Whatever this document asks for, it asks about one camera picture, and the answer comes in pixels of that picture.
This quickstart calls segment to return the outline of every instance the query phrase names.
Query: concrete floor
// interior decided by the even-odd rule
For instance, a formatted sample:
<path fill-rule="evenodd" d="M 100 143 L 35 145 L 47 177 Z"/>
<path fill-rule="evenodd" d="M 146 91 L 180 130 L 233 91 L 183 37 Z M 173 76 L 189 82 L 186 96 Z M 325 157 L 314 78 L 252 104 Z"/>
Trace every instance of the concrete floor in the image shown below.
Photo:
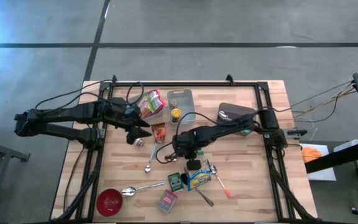
<path fill-rule="evenodd" d="M 103 3 L 0 1 L 0 43 L 92 43 Z M 358 0 L 113 0 L 101 42 L 358 43 Z M 0 144 L 32 154 L 26 164 L 9 165 L 0 194 L 0 223 L 48 220 L 67 141 L 19 138 L 13 133 L 13 117 L 41 100 L 79 88 L 90 52 L 90 48 L 0 49 Z M 222 80 L 230 73 L 236 80 L 285 80 L 290 102 L 296 103 L 350 80 L 354 72 L 358 72 L 358 47 L 99 49 L 90 79 L 115 74 L 119 80 Z M 315 106 L 334 93 L 295 110 Z M 53 108 L 69 99 L 46 106 Z M 308 117 L 320 119 L 331 110 L 332 105 L 325 106 Z M 334 115 L 315 127 L 315 140 L 358 139 L 358 96 L 339 100 Z M 358 203 L 351 195 L 338 193 L 336 199 L 346 203 L 324 212 L 332 205 L 332 192 L 324 188 L 312 185 L 320 218 L 358 222 L 358 217 L 349 216 L 349 205 Z"/>

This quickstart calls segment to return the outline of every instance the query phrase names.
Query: yellow bottle cap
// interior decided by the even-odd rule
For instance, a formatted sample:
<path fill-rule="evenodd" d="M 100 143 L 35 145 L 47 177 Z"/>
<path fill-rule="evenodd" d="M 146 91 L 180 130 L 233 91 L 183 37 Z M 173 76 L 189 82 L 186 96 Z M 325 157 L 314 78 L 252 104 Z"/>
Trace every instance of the yellow bottle cap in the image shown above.
<path fill-rule="evenodd" d="M 180 118 L 181 111 L 178 108 L 175 108 L 171 111 L 173 118 Z"/>

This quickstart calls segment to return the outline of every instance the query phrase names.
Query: green box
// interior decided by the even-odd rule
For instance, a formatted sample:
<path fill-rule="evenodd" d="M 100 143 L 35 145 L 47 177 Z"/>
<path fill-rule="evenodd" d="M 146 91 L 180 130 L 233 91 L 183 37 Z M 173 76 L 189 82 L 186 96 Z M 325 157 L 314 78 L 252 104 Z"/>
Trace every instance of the green box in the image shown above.
<path fill-rule="evenodd" d="M 180 174 L 178 172 L 176 174 L 169 175 L 168 182 L 172 192 L 179 192 L 184 189 Z"/>

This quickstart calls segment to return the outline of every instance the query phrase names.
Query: small bottle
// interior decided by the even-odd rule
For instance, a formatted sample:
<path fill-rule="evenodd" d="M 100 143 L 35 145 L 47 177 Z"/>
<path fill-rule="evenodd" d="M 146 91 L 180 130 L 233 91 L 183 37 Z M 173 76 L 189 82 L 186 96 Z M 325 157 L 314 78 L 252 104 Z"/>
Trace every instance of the small bottle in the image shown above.
<path fill-rule="evenodd" d="M 173 108 L 176 108 L 178 106 L 178 102 L 176 100 L 170 100 L 169 103 Z"/>
<path fill-rule="evenodd" d="M 141 139 L 136 139 L 134 142 L 134 146 L 143 147 L 143 145 L 144 145 L 144 143 Z"/>
<path fill-rule="evenodd" d="M 171 121 L 176 123 L 179 121 L 181 115 L 181 111 L 178 108 L 175 108 L 171 111 Z"/>

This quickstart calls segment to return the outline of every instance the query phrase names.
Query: plastic tray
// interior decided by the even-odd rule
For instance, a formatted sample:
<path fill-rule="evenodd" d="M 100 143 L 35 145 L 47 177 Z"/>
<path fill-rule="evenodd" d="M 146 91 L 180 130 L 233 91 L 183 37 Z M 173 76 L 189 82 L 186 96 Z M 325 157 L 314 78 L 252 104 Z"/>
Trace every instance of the plastic tray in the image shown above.
<path fill-rule="evenodd" d="M 181 111 L 181 117 L 189 112 L 195 112 L 194 101 L 193 101 L 193 94 L 189 89 L 182 89 L 182 90 L 171 90 L 167 93 L 168 98 L 168 109 L 169 109 L 169 117 L 170 122 L 172 124 L 177 124 L 172 122 L 172 115 L 171 110 L 174 108 L 178 108 Z M 171 105 L 171 101 L 176 100 L 178 103 L 176 107 Z M 196 119 L 195 114 L 189 114 L 180 122 L 180 124 L 190 124 L 193 123 Z"/>

